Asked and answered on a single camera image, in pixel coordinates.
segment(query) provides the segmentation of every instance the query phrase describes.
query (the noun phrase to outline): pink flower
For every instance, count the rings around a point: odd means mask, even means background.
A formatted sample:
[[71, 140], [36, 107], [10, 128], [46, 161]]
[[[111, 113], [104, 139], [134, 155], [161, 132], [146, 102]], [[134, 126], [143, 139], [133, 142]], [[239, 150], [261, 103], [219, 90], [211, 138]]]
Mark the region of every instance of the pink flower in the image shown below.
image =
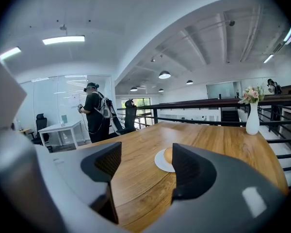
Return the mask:
[[254, 90], [250, 89], [248, 94], [253, 97]]
[[259, 97], [259, 94], [258, 94], [257, 91], [254, 91], [254, 92], [253, 92], [253, 97], [254, 97], [255, 99], [257, 99], [257, 98]]

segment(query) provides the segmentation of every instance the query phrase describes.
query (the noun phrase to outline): staircase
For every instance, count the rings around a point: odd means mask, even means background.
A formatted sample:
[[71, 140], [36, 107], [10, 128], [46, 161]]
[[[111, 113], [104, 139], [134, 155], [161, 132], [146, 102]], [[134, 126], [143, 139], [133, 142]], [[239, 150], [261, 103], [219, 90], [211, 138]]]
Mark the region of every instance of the staircase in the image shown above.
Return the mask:
[[222, 111], [221, 122], [239, 122], [238, 111]]

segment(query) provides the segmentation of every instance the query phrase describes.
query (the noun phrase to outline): black office chair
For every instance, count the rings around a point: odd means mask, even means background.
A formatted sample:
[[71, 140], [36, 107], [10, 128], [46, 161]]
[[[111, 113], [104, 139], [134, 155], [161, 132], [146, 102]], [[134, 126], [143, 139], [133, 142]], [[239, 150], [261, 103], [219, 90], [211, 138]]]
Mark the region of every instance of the black office chair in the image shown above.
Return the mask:
[[137, 113], [137, 106], [134, 104], [133, 100], [128, 100], [125, 102], [125, 128], [123, 129], [121, 123], [117, 117], [113, 118], [113, 124], [117, 128], [116, 132], [109, 135], [109, 138], [113, 138], [122, 134], [127, 134], [136, 131], [135, 119]]
[[[42, 145], [42, 140], [41, 140], [41, 136], [40, 136], [39, 130], [44, 129], [44, 128], [47, 127], [48, 119], [43, 116], [43, 113], [42, 114], [38, 114], [36, 118], [37, 119], [35, 121], [35, 124], [37, 126], [37, 134], [34, 137], [33, 136], [34, 132], [30, 133], [32, 135], [32, 137], [33, 137], [33, 140], [31, 140], [31, 141], [32, 141], [33, 144]], [[48, 143], [49, 134], [48, 133], [44, 133], [43, 134], [43, 139], [44, 139], [45, 143]], [[52, 146], [48, 146], [47, 148], [48, 148], [48, 150], [50, 152], [53, 152], [53, 150], [52, 150], [53, 147]]]

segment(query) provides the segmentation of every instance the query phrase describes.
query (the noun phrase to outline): person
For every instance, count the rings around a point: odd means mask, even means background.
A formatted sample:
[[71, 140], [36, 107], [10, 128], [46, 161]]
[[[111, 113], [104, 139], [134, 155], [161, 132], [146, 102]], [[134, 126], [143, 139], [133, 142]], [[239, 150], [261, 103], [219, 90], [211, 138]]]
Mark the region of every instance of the person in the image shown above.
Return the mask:
[[267, 86], [269, 86], [268, 91], [274, 93], [275, 95], [282, 94], [280, 85], [274, 82], [272, 79], [267, 80]]
[[104, 118], [95, 108], [101, 106], [101, 98], [97, 91], [99, 85], [88, 83], [84, 91], [87, 93], [85, 105], [79, 109], [79, 113], [85, 113], [88, 122], [88, 132], [91, 142], [99, 142], [108, 139], [110, 119]]
[[[267, 80], [267, 86], [269, 86], [268, 91], [274, 93], [274, 95], [282, 94], [280, 85], [277, 82], [274, 82], [272, 79]], [[272, 119], [273, 121], [280, 121], [280, 108], [278, 106], [272, 105]]]

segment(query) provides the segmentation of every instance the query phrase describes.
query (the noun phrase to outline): white vase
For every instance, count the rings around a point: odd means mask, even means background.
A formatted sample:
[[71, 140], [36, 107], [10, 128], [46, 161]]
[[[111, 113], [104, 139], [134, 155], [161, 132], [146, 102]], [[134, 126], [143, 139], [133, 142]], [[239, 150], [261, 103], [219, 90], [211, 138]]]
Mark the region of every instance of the white vase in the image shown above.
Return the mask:
[[246, 131], [248, 134], [256, 134], [259, 132], [260, 121], [258, 116], [258, 103], [250, 104], [251, 110], [246, 123]]

